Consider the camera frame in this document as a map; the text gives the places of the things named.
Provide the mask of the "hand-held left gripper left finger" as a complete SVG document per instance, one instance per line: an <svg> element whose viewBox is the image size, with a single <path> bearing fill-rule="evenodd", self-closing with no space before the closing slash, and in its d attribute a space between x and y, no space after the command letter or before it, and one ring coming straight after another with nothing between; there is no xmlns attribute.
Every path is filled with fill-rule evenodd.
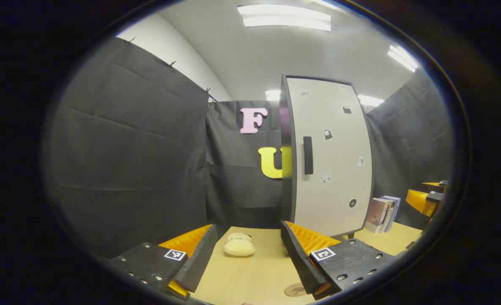
<svg viewBox="0 0 501 305"><path fill-rule="evenodd" d="M197 290L217 241L217 226L209 224L161 244L144 242L109 259L109 266L153 295L187 301Z"/></svg>

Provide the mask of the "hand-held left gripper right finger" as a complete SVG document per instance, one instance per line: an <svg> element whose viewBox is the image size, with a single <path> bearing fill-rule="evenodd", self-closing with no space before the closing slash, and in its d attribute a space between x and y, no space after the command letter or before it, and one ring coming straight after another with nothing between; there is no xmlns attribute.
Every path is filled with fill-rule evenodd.
<svg viewBox="0 0 501 305"><path fill-rule="evenodd" d="M280 230L303 289L315 300L356 291L397 260L356 238L338 241L288 221Z"/></svg>

